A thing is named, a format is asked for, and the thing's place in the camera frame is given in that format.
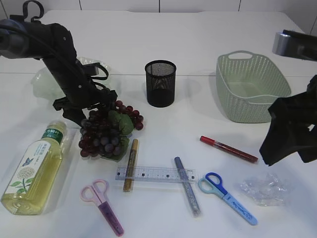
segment basket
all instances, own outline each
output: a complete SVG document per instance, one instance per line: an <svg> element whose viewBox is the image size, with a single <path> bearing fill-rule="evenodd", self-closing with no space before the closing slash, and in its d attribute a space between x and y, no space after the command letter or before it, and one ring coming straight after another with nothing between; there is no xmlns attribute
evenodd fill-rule
<svg viewBox="0 0 317 238"><path fill-rule="evenodd" d="M248 59L232 59L237 53ZM216 69L217 93L226 115L235 122L262 123L271 120L268 108L291 89L277 66L266 56L235 51L219 56Z"/></svg>

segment scissor handle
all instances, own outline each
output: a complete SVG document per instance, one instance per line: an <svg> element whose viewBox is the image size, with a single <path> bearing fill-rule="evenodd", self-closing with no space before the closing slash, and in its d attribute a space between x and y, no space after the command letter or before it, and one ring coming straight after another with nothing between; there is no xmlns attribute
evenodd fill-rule
<svg viewBox="0 0 317 238"><path fill-rule="evenodd" d="M209 186L209 190L206 190L203 188L203 182L207 183ZM218 189L216 188L216 186L214 186L212 183L209 182L209 180L207 180L206 178L201 178L198 181L198 187L200 188L200 190L206 194L215 194L217 195L219 198L223 198L224 194Z"/></svg>
<svg viewBox="0 0 317 238"><path fill-rule="evenodd" d="M105 185L104 190L100 191L97 183L103 183ZM93 181L93 185L85 186L80 192L80 198L85 202L94 202L96 206L100 206L106 201L105 192L107 189L107 182L103 179L96 179ZM86 192L90 190L92 197L87 197Z"/></svg>
<svg viewBox="0 0 317 238"><path fill-rule="evenodd" d="M212 181L209 176L215 176L219 179L219 183L215 183L214 181ZM211 183L213 184L216 188L218 188L224 195L226 195L228 192L226 189L224 189L224 187L222 186L222 178L219 174L210 172L208 174L206 174L205 178Z"/></svg>

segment basket handle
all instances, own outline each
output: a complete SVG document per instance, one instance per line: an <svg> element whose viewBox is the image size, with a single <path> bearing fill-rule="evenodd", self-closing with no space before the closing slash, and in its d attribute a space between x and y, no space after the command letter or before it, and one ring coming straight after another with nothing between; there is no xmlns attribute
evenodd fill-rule
<svg viewBox="0 0 317 238"><path fill-rule="evenodd" d="M240 53L251 55L252 57L256 55L256 54L254 54L254 53L252 53L250 51L234 51L234 52L228 53L226 56L229 58L229 56L231 56L231 55L240 54Z"/></svg>

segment silver glitter pen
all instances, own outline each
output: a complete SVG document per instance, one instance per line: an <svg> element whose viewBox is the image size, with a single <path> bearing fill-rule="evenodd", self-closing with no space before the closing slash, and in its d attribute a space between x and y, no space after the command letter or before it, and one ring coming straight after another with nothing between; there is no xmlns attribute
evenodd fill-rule
<svg viewBox="0 0 317 238"><path fill-rule="evenodd" d="M175 161L175 165L177 167L177 171L178 171L180 178L182 180L188 180L186 171L184 169L184 166L183 166L180 158L175 157L174 161ZM194 195L194 191L192 189L192 186L190 185L189 182L183 182L182 184L183 184L183 187L185 189L187 200L189 202L190 208L192 209L193 215L194 215L194 217L198 217L201 214L201 212L200 212L196 197Z"/></svg>

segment grapes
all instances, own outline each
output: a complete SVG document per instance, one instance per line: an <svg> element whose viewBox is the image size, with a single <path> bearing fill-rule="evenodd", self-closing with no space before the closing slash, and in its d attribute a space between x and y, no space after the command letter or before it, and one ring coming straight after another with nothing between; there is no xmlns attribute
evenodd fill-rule
<svg viewBox="0 0 317 238"><path fill-rule="evenodd" d="M133 114L134 114L135 117L137 117L138 115L140 115L140 112L138 110L134 110Z"/></svg>
<svg viewBox="0 0 317 238"><path fill-rule="evenodd" d="M121 107L122 105L123 105L123 102L120 101L120 100L118 100L118 101L115 102L115 106L116 106L116 107Z"/></svg>
<svg viewBox="0 0 317 238"><path fill-rule="evenodd" d="M88 157L89 156L89 152L87 150L82 150L80 152L81 157Z"/></svg>
<svg viewBox="0 0 317 238"><path fill-rule="evenodd" d="M93 145L94 146L99 146L100 145L100 141L98 139L94 139L93 140Z"/></svg>
<svg viewBox="0 0 317 238"><path fill-rule="evenodd" d="M138 116L136 117L136 121L137 121L137 122L143 122L143 120L144 120L144 117L141 116L141 115L138 115Z"/></svg>
<svg viewBox="0 0 317 238"><path fill-rule="evenodd" d="M85 126L86 122L88 122L87 119L82 119L81 122L80 122L81 126Z"/></svg>
<svg viewBox="0 0 317 238"><path fill-rule="evenodd" d="M133 107L132 107L132 106L128 106L126 109L127 109L127 111L129 111L129 112L133 111Z"/></svg>
<svg viewBox="0 0 317 238"><path fill-rule="evenodd" d="M125 111L126 111L125 105L122 105L121 107L119 107L119 112L123 113Z"/></svg>
<svg viewBox="0 0 317 238"><path fill-rule="evenodd" d="M119 138L118 137L114 137L111 139L111 144L116 146L119 144Z"/></svg>
<svg viewBox="0 0 317 238"><path fill-rule="evenodd" d="M100 144L103 145L103 146L109 144L109 138L108 137L102 137L100 139Z"/></svg>
<svg viewBox="0 0 317 238"><path fill-rule="evenodd" d="M92 116L96 116L96 114L97 114L97 111L90 111L90 112L89 112L89 116L91 116L91 117L92 117Z"/></svg>
<svg viewBox="0 0 317 238"><path fill-rule="evenodd" d="M143 128L142 122L136 123L136 124L135 124L135 128L136 128L137 130L142 130L142 128Z"/></svg>
<svg viewBox="0 0 317 238"><path fill-rule="evenodd" d="M78 143L79 148L84 149L87 146L87 143L84 140L79 141Z"/></svg>
<svg viewBox="0 0 317 238"><path fill-rule="evenodd" d="M105 145L105 151L106 151L107 153L112 153L113 150L114 150L114 146L113 146L112 144L107 144L107 145Z"/></svg>
<svg viewBox="0 0 317 238"><path fill-rule="evenodd" d="M123 154L123 145L120 143L125 136L121 134L119 121L113 121L108 118L110 110L116 110L120 114L128 115L137 130L141 130L143 126L143 116L138 110L134 110L132 106L125 106L122 101L110 102L97 110L89 111L88 119L81 121L80 129L81 139L78 143L81 149L82 157L96 157L102 155L110 158Z"/></svg>
<svg viewBox="0 0 317 238"><path fill-rule="evenodd" d="M116 146L114 151L113 151L114 155L119 155L121 154L121 147L120 146Z"/></svg>

